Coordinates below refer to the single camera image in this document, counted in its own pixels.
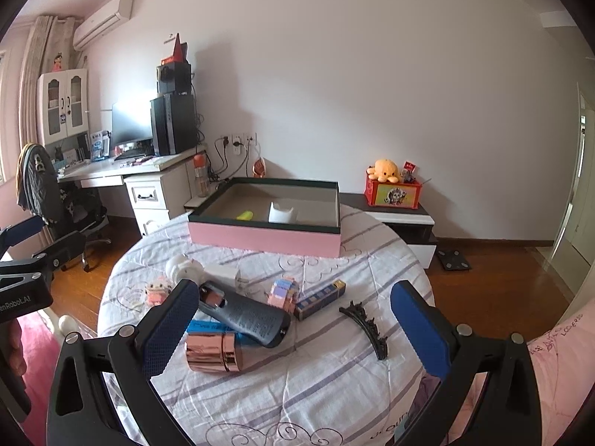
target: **curtain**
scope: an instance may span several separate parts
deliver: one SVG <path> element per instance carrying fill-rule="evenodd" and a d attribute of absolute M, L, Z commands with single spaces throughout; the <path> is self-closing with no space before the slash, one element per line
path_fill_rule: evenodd
<path fill-rule="evenodd" d="M 56 62 L 62 70 L 74 67 L 78 54 L 72 47 L 75 18 L 38 16 L 29 31 L 19 82 L 19 144 L 21 149 L 38 143 L 37 81 L 41 74 L 51 72 Z M 47 228 L 39 234 L 42 246 L 53 242 Z"/>

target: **hand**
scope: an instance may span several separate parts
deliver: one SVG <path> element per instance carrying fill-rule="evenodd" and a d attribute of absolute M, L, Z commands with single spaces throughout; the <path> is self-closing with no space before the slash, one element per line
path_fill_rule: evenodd
<path fill-rule="evenodd" d="M 17 319 L 14 319 L 8 328 L 8 343 L 13 348 L 13 351 L 8 358 L 8 364 L 17 376 L 22 376 L 27 372 L 27 364 L 25 362 L 25 357 L 23 356 L 21 333 L 21 325 Z"/>

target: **striped tablecloth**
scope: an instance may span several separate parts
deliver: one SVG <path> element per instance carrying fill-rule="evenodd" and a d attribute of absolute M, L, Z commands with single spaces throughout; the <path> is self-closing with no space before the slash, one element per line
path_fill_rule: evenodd
<path fill-rule="evenodd" d="M 137 324 L 147 312 L 145 284 L 164 274 L 165 262 L 186 253 L 204 265 L 236 266 L 245 294 L 265 301 L 275 279 L 294 277 L 301 293 L 340 278 L 341 299 L 302 322 L 294 321 L 276 348 L 246 348 L 238 374 L 188 368 L 183 344 L 153 385 L 173 416 L 200 446 L 384 445 L 408 411 L 422 372 L 413 348 L 390 310 L 390 290 L 407 279 L 433 304 L 428 278 L 409 247 L 388 227 L 341 206 L 338 259 L 285 256 L 216 248 L 190 241 L 187 215 L 141 239 L 115 265 L 99 311 L 99 336 Z M 376 359 L 365 333 L 338 312 L 363 302 L 389 358 Z M 206 319 L 201 312 L 195 318 Z M 146 444 L 112 375 L 110 393 L 129 436 Z"/>

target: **rose gold container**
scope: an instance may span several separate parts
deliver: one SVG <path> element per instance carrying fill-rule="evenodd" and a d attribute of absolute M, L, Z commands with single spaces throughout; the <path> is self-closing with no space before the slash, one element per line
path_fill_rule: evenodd
<path fill-rule="evenodd" d="M 236 334 L 190 333 L 184 345 L 186 360 L 193 371 L 239 372 L 242 370 L 242 349 L 236 347 Z"/>

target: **black hair clip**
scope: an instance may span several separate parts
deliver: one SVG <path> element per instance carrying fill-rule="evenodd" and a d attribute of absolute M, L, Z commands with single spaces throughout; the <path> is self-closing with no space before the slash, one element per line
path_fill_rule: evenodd
<path fill-rule="evenodd" d="M 376 327 L 376 324 L 374 323 L 374 319 L 366 320 L 366 311 L 361 303 L 354 305 L 353 301 L 351 301 L 349 307 L 339 307 L 338 311 L 344 313 L 347 317 L 351 317 L 360 327 L 362 327 L 370 339 L 370 342 L 372 342 L 372 347 L 374 347 L 374 352 L 376 352 L 378 360 L 384 360 L 389 356 L 389 347 L 386 345 L 386 339 L 388 339 L 388 337 L 380 336 L 378 327 Z"/>

